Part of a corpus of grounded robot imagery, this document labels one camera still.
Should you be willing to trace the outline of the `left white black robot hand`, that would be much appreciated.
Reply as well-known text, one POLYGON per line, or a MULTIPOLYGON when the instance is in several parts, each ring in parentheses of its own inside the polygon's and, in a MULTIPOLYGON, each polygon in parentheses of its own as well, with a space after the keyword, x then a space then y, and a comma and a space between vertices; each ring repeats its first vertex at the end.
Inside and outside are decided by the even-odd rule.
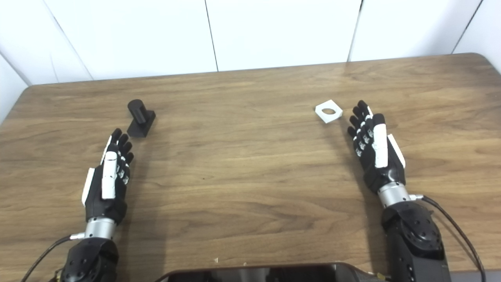
POLYGON ((116 128, 109 136, 100 164, 89 168, 82 194, 86 221, 108 218, 120 224, 126 216, 125 201, 130 165, 134 159, 129 136, 116 128))

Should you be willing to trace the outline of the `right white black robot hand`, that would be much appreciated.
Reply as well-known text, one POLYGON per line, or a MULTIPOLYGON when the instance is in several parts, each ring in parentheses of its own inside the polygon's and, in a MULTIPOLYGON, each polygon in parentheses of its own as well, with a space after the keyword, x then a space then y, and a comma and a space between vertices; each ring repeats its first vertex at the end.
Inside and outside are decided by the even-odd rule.
POLYGON ((347 133, 363 170, 363 181, 376 194, 390 183, 406 184, 405 159, 387 132, 383 114, 374 114, 365 101, 353 108, 347 133))

